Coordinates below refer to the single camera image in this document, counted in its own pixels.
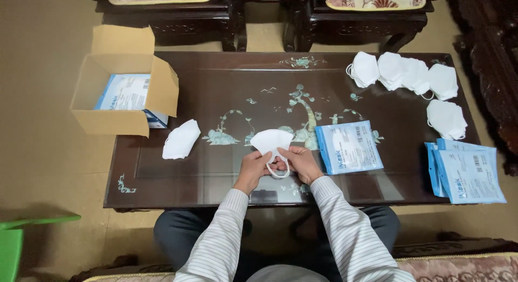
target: right hand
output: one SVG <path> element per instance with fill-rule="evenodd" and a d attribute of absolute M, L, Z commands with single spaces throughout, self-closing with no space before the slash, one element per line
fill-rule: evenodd
<path fill-rule="evenodd" d="M 314 180 L 324 176 L 322 171 L 316 164 L 311 150 L 303 147 L 290 146 L 289 150 L 277 148 L 279 153 L 288 159 L 288 164 L 282 160 L 277 162 L 277 169 L 284 171 L 287 165 L 298 173 L 298 177 L 302 182 L 311 186 Z"/>

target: hand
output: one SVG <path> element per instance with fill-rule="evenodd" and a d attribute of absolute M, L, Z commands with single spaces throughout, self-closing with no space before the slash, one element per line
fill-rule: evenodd
<path fill-rule="evenodd" d="M 319 167 L 316 165 L 316 161 L 313 158 L 313 154 L 311 150 L 303 147 L 290 146 L 289 150 L 285 150 L 283 148 L 277 148 L 279 153 L 288 159 L 289 168 L 298 172 L 298 177 L 302 182 L 311 186 L 314 180 L 324 176 L 322 171 L 320 171 Z M 275 157 L 277 161 L 277 169 L 281 171 L 285 171 L 287 168 L 286 163 L 284 163 L 280 158 Z"/>
<path fill-rule="evenodd" d="M 246 195 L 259 185 L 259 178 L 264 175 L 269 175 L 270 171 L 266 168 L 266 164 L 271 158 L 271 151 L 261 156 L 259 151 L 249 153 L 243 157 L 241 161 L 241 169 L 237 177 L 234 189 L 243 191 Z M 272 171 L 275 171 L 277 166 L 270 166 Z"/>

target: box flap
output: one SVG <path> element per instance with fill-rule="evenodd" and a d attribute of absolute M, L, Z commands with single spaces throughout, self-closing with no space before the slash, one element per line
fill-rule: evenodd
<path fill-rule="evenodd" d="M 146 109 L 158 110 L 176 117 L 178 106 L 178 76 L 167 62 L 153 57 Z"/>
<path fill-rule="evenodd" d="M 131 28 L 115 25 L 94 27 L 92 54 L 153 54 L 155 36 L 151 27 Z"/>
<path fill-rule="evenodd" d="M 88 134 L 142 135 L 149 137 L 149 126 L 143 111 L 72 110 Z"/>

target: tiled floor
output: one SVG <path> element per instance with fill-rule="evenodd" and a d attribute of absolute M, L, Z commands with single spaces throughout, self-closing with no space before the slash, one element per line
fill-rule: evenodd
<path fill-rule="evenodd" d="M 76 212 L 80 221 L 27 230 L 21 274 L 68 278 L 109 263 L 119 254 L 138 253 L 143 262 L 159 258 L 152 226 L 159 212 L 115 213 L 102 209 L 113 136 L 87 136 L 68 111 L 92 27 L 100 24 L 89 0 L 0 0 L 0 214 L 17 210 L 44 214 L 53 208 Z M 444 1 L 428 26 L 402 52 L 447 52 L 460 66 L 452 42 L 458 30 Z M 250 6 L 256 18 L 281 17 L 278 6 Z M 247 25 L 249 51 L 282 52 L 281 23 Z M 160 50 L 220 51 L 218 42 Z M 311 51 L 377 51 L 376 45 L 322 46 Z M 482 144 L 492 145 L 485 122 L 458 69 Z M 509 203 L 473 206 L 397 207 L 403 232 L 399 241 L 432 239 L 439 230 L 469 236 L 518 240 L 518 179 L 498 176 Z M 278 231 L 254 228 L 244 241 L 251 248 L 282 252 L 294 247 L 282 230 L 296 209 L 251 209 L 254 220 L 269 220 Z"/>

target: shirt sleeve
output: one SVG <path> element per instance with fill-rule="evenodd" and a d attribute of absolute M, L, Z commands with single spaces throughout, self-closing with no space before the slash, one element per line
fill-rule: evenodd
<path fill-rule="evenodd" d="M 232 282 L 237 270 L 248 196 L 231 189 L 200 235 L 174 282 Z"/>
<path fill-rule="evenodd" d="M 333 256 L 344 282 L 415 282 L 400 270 L 370 226 L 367 215 L 351 206 L 327 176 L 311 185 Z"/>

